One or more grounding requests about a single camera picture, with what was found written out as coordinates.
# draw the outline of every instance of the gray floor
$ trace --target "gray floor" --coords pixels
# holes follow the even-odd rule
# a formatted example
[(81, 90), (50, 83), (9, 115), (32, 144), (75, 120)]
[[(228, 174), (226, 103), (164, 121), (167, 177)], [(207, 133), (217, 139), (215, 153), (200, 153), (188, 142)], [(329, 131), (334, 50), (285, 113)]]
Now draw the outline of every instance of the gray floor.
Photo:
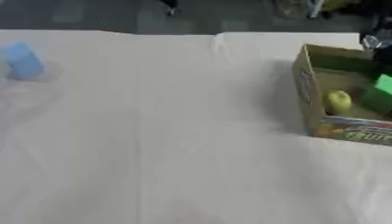
[(219, 32), (358, 32), (359, 17), (288, 19), (272, 0), (179, 0), (164, 14), (158, 0), (0, 0), (0, 29), (105, 30), (146, 34)]

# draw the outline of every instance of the blue foam block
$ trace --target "blue foam block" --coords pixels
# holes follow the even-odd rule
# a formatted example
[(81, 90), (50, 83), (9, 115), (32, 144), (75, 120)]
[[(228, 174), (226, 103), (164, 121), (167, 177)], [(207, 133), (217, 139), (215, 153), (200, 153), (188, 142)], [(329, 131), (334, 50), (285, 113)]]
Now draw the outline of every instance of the blue foam block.
[(6, 46), (1, 53), (10, 64), (15, 79), (27, 80), (44, 72), (44, 65), (25, 43)]

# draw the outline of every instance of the white tablecloth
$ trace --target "white tablecloth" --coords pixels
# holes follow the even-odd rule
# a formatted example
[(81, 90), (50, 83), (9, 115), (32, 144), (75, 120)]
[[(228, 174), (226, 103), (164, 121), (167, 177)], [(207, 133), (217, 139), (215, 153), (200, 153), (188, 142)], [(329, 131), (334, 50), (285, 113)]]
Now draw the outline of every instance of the white tablecloth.
[(0, 31), (0, 223), (390, 224), (392, 148), (304, 136), (303, 43), (354, 34)]

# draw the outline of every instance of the apple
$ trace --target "apple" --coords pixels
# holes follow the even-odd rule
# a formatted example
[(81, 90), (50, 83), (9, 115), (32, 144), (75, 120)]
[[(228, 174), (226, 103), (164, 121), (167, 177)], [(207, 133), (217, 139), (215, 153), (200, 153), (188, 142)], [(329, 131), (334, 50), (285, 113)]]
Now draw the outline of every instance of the apple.
[(350, 95), (340, 90), (330, 91), (326, 96), (326, 100), (327, 112), (334, 116), (347, 112), (353, 106)]

